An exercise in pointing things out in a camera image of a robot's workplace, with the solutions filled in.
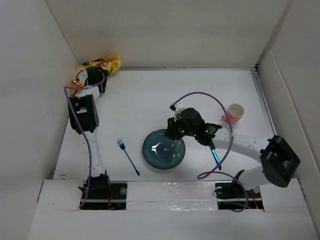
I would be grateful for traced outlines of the yellow car print cloth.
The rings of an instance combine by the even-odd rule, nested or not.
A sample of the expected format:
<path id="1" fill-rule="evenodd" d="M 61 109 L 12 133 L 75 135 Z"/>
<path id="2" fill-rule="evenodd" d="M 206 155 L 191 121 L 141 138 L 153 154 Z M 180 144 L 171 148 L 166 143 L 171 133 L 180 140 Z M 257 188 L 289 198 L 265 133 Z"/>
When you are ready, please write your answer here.
<path id="1" fill-rule="evenodd" d="M 87 69 L 90 67 L 98 67 L 103 72 L 106 78 L 104 83 L 99 86 L 99 88 L 102 90 L 102 93 L 104 93 L 108 77 L 115 74 L 120 69 L 121 64 L 122 59 L 117 54 L 97 58 L 92 61 L 85 61 L 77 68 L 75 80 L 73 80 L 71 83 L 76 89 L 82 89 L 84 87 L 87 87 L 88 85 L 93 85 L 93 83 L 89 83 L 89 75 L 87 73 Z"/>

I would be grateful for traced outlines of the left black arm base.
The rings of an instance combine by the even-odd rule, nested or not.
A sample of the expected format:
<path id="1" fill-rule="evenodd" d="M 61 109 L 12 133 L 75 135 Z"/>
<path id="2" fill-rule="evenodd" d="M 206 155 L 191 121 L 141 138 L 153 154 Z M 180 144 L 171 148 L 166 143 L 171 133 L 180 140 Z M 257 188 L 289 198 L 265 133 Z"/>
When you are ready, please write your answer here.
<path id="1" fill-rule="evenodd" d="M 85 200 L 85 189 L 79 187 L 82 192 L 80 209 L 81 210 L 126 210 L 127 205 L 127 182 L 111 182 L 110 189 L 107 193 L 98 191 L 97 193 L 89 193 Z"/>

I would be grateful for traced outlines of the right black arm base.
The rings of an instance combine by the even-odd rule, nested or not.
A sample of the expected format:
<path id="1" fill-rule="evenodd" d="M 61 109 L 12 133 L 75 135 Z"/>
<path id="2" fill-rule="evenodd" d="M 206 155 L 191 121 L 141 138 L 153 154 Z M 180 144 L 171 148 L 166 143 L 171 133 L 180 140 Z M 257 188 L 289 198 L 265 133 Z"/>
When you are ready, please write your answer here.
<path id="1" fill-rule="evenodd" d="M 264 210 L 262 196 L 259 187 L 247 190 L 247 207 L 248 210 Z M 212 195 L 217 198 L 219 210 L 239 211 L 246 204 L 245 192 L 235 181 L 216 181 L 215 190 Z"/>

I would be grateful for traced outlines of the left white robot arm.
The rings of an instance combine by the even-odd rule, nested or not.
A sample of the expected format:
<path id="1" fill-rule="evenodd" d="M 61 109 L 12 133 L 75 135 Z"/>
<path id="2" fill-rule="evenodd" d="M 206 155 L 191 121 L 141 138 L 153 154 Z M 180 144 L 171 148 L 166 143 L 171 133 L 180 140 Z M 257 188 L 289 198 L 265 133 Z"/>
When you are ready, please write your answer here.
<path id="1" fill-rule="evenodd" d="M 83 137 L 83 149 L 89 169 L 88 178 L 79 189 L 85 200 L 107 199 L 111 194 L 110 178 L 98 146 L 100 124 L 95 100 L 106 89 L 109 72 L 98 66 L 86 68 L 85 86 L 79 94 L 67 98 L 71 128 Z"/>

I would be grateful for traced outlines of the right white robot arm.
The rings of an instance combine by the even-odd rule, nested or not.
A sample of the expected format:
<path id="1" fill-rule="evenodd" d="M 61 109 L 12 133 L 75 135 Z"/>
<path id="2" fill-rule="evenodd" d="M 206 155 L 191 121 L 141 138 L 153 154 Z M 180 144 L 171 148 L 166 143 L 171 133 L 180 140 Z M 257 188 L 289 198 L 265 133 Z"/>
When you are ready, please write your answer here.
<path id="1" fill-rule="evenodd" d="M 169 139 L 193 137 L 203 146 L 238 153 L 260 164 L 244 170 L 238 175 L 238 180 L 231 184 L 231 191 L 237 197 L 268 184 L 286 188 L 300 165 L 299 157 L 279 135 L 271 139 L 258 139 L 232 133 L 221 125 L 206 123 L 194 108 L 173 106 L 171 109 L 174 116 L 167 120 L 165 130 L 165 136 Z"/>

